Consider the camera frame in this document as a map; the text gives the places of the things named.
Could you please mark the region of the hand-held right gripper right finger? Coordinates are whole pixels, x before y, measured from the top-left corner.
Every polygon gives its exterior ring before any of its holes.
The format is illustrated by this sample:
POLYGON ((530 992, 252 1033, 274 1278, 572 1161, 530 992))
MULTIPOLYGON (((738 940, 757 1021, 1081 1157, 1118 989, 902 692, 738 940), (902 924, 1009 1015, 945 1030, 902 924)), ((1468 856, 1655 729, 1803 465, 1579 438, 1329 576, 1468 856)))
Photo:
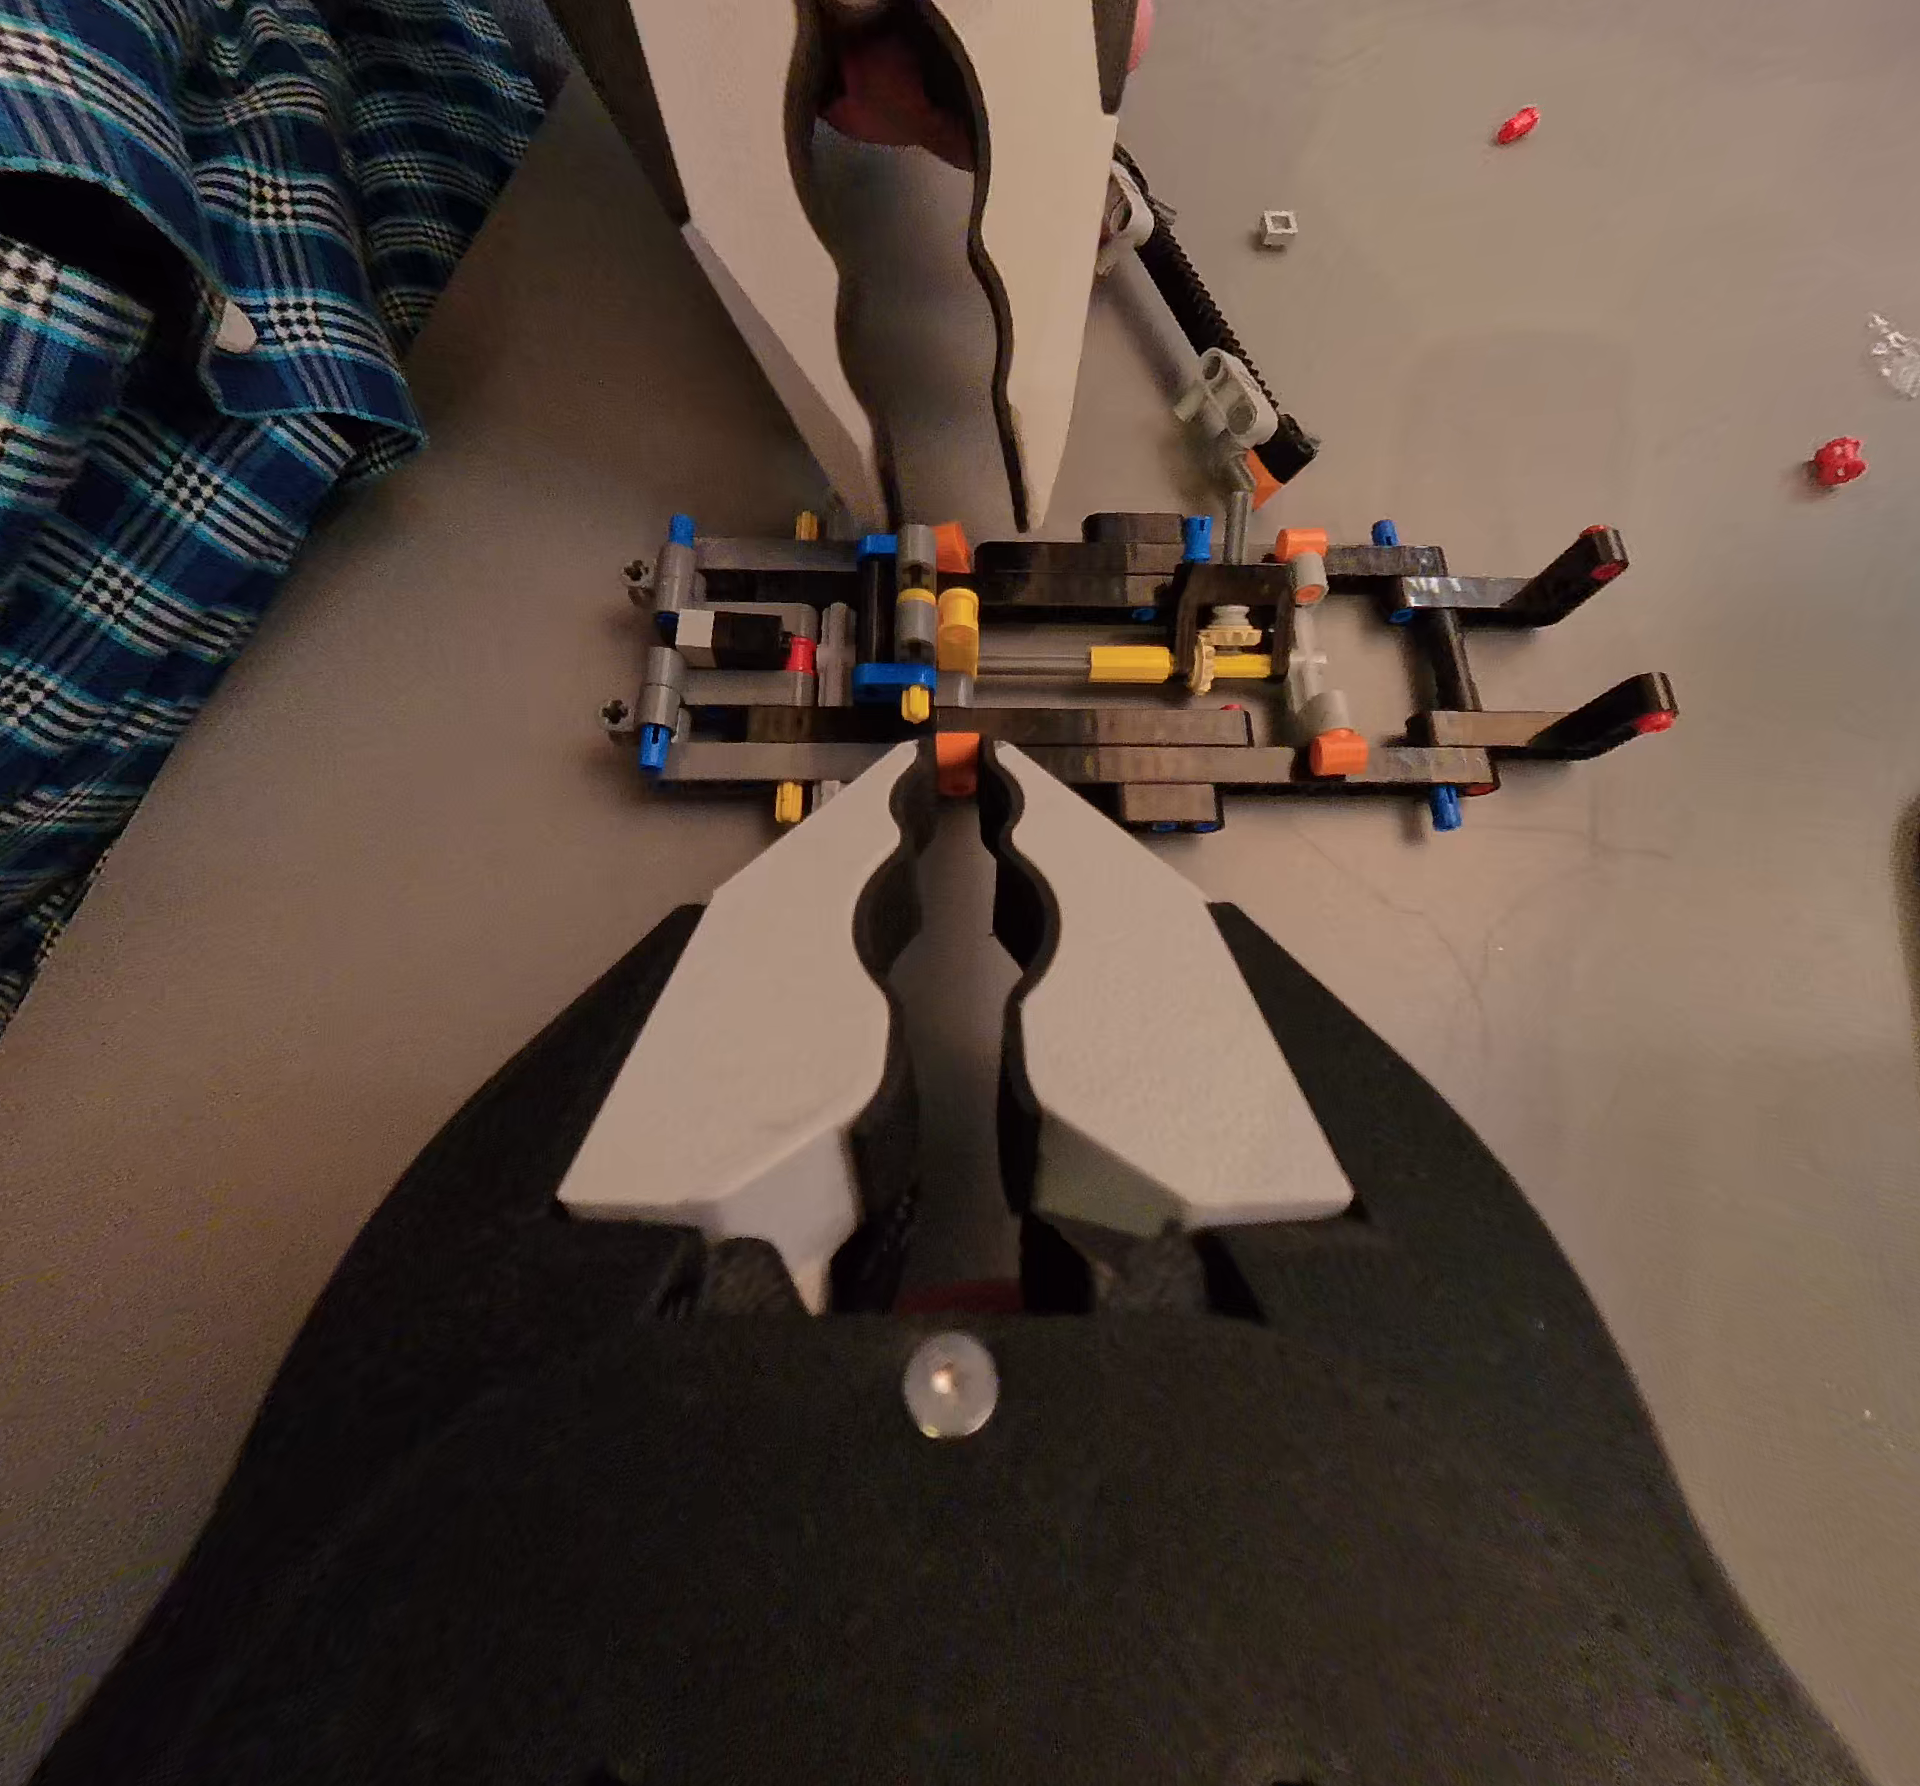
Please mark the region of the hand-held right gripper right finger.
POLYGON ((998 1166, 1020 1301, 1070 1314, 1222 1227, 1329 1222, 1355 1201, 1213 901, 1009 743, 986 743, 1003 1022, 998 1166))

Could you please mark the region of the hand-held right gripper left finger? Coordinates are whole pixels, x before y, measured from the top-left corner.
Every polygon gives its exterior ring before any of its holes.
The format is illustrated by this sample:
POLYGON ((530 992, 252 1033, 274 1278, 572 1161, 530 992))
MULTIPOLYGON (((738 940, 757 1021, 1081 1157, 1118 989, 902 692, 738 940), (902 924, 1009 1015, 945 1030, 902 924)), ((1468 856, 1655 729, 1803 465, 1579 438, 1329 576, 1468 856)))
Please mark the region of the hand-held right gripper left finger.
POLYGON ((780 1253, 815 1314, 909 1198, 917 1103, 891 974, 919 932, 924 748, 899 743, 698 911, 557 1199, 780 1253))

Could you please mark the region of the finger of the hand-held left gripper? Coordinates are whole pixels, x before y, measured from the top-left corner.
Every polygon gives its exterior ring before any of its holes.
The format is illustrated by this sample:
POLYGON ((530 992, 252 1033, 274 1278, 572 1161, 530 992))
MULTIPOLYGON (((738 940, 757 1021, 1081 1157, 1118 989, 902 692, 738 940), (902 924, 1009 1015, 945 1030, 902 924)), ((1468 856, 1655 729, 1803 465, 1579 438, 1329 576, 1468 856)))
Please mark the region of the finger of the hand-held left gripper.
POLYGON ((1116 114, 1092 0, 921 0, 976 133, 968 253, 995 315, 992 397, 1013 511, 1038 532, 1061 468, 1102 241, 1116 114))
POLYGON ((813 126, 820 0, 626 0, 675 165, 682 237, 863 532, 897 511, 887 434, 844 349, 813 126))

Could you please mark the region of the black lego gear rack assembly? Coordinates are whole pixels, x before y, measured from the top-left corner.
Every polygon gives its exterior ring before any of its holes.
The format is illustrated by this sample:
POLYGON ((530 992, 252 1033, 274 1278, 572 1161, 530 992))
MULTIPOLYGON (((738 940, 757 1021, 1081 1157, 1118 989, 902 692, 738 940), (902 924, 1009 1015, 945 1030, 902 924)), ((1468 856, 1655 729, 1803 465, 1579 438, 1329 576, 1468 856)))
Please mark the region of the black lego gear rack assembly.
POLYGON ((1285 409, 1176 234, 1171 208, 1151 189, 1127 147, 1116 143, 1096 274, 1108 276, 1127 256, 1141 264, 1193 356, 1176 407, 1179 417, 1210 430, 1219 467, 1232 474, 1249 505, 1264 505, 1312 462, 1319 439, 1285 409))

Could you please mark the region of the black lego chassis assembly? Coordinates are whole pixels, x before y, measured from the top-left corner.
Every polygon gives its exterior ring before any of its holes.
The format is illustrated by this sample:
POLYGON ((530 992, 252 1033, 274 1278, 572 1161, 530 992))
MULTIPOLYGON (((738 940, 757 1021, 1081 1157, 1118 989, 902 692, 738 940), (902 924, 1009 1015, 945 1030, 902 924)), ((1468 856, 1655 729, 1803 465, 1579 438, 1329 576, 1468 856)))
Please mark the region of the black lego chassis assembly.
POLYGON ((1074 539, 957 523, 699 534, 677 513, 626 570, 635 681, 597 722, 658 788, 751 789, 800 822, 899 743, 971 796, 1017 747, 1139 832, 1210 832, 1231 794, 1388 796, 1436 831, 1520 763, 1586 763, 1673 727, 1664 672, 1559 710, 1486 702, 1470 638, 1527 633, 1627 570, 1580 528, 1534 573, 1457 572, 1389 521, 1293 525, 1259 552, 1182 511, 1095 511, 1074 539))

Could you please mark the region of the person's left hand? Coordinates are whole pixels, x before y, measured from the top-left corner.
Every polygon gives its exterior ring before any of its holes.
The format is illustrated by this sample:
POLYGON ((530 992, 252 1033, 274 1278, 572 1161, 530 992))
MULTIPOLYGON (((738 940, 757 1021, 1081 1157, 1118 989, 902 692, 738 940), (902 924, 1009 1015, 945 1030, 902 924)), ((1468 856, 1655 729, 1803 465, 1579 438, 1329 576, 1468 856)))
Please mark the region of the person's left hand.
POLYGON ((828 38, 816 119, 852 141, 978 167, 971 101, 948 51, 916 22, 856 22, 828 38))

